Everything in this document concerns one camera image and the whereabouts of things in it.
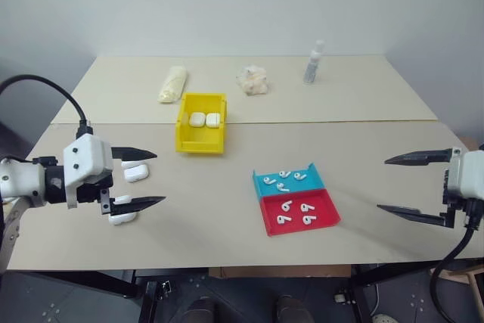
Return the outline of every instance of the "floor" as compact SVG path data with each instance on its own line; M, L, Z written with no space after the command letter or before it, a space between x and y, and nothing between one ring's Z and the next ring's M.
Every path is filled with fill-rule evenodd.
M110 272L118 278L123 272ZM204 274L169 277L173 293L158 305L159 323L177 323L192 301L213 297L219 302L222 323L271 322L273 303L283 294L301 299L316 322L354 322L352 309L334 303L334 292L343 278L242 278L217 279ZM400 323L440 323L428 293L429 275L420 272L380 284L378 313ZM368 304L375 301L375 289L366 289ZM439 282L442 305L457 322L478 323L470 288L450 281ZM9 272L0 291L2 323L116 322L138 321L141 300L115 297L33 275Z

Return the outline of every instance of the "cardboard box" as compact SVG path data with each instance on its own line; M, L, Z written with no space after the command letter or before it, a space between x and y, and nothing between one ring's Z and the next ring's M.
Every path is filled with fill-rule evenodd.
M226 266L209 268L214 278L349 278L351 265Z

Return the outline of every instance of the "shoe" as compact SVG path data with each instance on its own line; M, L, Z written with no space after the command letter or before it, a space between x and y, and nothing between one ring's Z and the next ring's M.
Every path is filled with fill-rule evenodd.
M315 320L300 300L283 296L276 303L276 323L315 323Z
M188 310L181 316L181 323L215 323L216 305L215 302L203 297L195 300Z

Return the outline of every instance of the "spray bottle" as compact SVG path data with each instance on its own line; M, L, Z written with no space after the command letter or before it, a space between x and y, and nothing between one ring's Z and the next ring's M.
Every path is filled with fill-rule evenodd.
M316 41L315 49L311 51L308 67L306 68L306 72L304 73L305 83L313 83L315 81L316 71L318 71L319 60L321 59L323 48L324 41L320 39Z

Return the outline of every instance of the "white earbud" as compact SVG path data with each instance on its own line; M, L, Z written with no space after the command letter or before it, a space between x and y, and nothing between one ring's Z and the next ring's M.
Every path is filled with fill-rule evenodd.
M291 221L292 219L290 217L287 217L287 216L279 215L277 220L278 220L279 225L283 225L284 223L286 223L286 221Z
M316 219L316 216L304 216L302 222L304 222L305 225L311 225L313 219Z
M290 210L290 204L292 203L293 201L289 200L287 202L284 202L283 204L281 204L281 208L284 212L289 212Z
M266 183L267 185L272 185L272 184L274 184L274 183L276 182L276 180L275 180L275 179L272 179L272 180L271 180L269 177L264 177L263 181L264 181L264 183Z
M294 179L297 181L302 181L305 177L307 177L306 174L301 175L301 173L294 173Z
M284 183L277 183L276 188L281 192L289 192L289 189L284 188Z
M279 176L280 176L281 178L287 178L287 177L289 176L289 174L290 174L290 172L285 172L285 171L283 171L283 170L281 170L281 171L279 172Z
M309 212L309 210L313 210L313 206L309 206L306 203L301 203L301 212Z

